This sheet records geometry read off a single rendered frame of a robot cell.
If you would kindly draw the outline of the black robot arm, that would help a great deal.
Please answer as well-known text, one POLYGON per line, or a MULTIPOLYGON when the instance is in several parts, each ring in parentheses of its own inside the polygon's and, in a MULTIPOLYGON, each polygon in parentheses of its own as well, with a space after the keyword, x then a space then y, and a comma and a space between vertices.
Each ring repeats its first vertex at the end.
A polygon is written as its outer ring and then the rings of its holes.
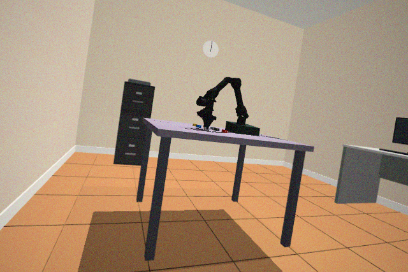
MULTIPOLYGON (((209 108, 214 107, 214 102, 217 102, 215 98, 219 95, 219 92, 228 84, 230 83, 231 86, 233 87, 235 91, 235 97, 237 100, 237 108, 236 113, 237 113, 237 122, 236 124, 240 125, 245 125, 246 119, 249 117, 246 107, 243 104, 242 101, 242 94, 241 94, 241 79, 240 78, 230 78, 230 77, 225 77, 218 85, 216 85, 214 88, 210 89, 207 91, 207 93, 202 97, 199 96, 199 98, 196 100, 196 104, 198 106, 205 106, 209 108)), ((207 114, 206 109, 202 109, 200 111, 197 111, 198 116, 207 114)))

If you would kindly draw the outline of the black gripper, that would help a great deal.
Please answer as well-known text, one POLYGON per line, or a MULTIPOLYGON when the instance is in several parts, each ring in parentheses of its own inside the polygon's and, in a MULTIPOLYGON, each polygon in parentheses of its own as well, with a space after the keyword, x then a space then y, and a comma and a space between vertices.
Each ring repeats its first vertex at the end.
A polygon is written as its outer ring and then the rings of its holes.
POLYGON ((212 115, 213 108, 209 108, 209 107, 205 107, 205 108, 207 110, 207 114, 201 115, 200 117, 203 120, 204 127, 208 129, 211 123, 213 122, 213 120, 216 120, 217 117, 212 115))

